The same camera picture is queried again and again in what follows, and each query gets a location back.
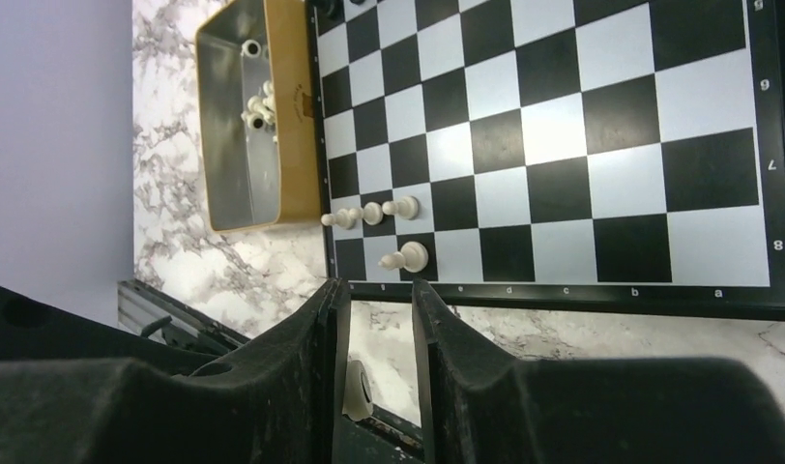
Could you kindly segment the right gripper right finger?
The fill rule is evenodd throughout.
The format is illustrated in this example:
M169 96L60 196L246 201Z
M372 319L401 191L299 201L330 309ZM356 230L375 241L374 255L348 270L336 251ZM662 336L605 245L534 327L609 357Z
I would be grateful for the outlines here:
M412 286L429 463L785 463L785 416L723 358L521 360Z

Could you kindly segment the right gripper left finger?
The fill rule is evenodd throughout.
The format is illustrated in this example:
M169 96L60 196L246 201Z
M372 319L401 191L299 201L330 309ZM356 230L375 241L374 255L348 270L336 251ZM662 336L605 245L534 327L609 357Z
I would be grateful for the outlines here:
M215 357L0 286L0 463L329 463L349 304L329 279Z

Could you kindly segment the white pawn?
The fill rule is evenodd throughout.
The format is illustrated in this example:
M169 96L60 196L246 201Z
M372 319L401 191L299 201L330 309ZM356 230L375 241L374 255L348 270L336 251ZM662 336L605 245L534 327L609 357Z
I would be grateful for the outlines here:
M349 209L341 208L333 213L321 216L321 224L326 227L338 227L349 230L355 225L355 219L351 216Z
M382 256L378 265L386 270L403 269L416 274L423 271L429 261L426 247L419 242L407 242L400 250Z

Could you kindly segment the white chess piece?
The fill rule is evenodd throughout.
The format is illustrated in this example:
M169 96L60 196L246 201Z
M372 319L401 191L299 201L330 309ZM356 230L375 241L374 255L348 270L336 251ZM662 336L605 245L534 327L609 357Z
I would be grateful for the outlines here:
M388 216L412 220L419 214L420 203L411 195L402 196L396 200L386 201L382 205L382 212Z
M384 219L382 206L377 202L368 202L363 207L351 208L348 216L354 221L359 219L368 225L377 225Z

